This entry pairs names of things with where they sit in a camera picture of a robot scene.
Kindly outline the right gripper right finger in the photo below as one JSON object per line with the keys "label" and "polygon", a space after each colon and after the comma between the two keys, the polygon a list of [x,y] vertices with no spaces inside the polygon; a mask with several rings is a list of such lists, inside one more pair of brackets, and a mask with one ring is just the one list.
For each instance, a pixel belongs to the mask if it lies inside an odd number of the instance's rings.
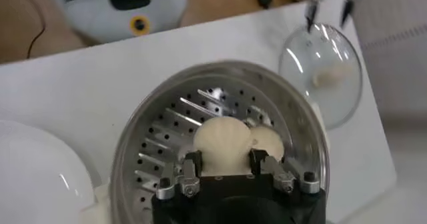
{"label": "right gripper right finger", "polygon": [[306,171],[294,158],[282,158],[277,161],[267,151],[251,149],[248,153],[252,175],[270,174],[275,189],[291,194],[296,186],[302,193],[320,192],[320,180],[313,171]]}

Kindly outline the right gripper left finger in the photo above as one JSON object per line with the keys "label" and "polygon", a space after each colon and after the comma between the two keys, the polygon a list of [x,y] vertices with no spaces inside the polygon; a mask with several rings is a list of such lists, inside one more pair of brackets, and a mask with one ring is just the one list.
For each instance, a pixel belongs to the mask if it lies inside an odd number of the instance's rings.
{"label": "right gripper left finger", "polygon": [[181,175],[175,175],[174,163],[167,163],[156,188],[156,198],[162,201],[173,199],[177,192],[176,187],[185,197],[195,197],[200,190],[201,169],[201,151],[192,151],[185,155],[181,164]]}

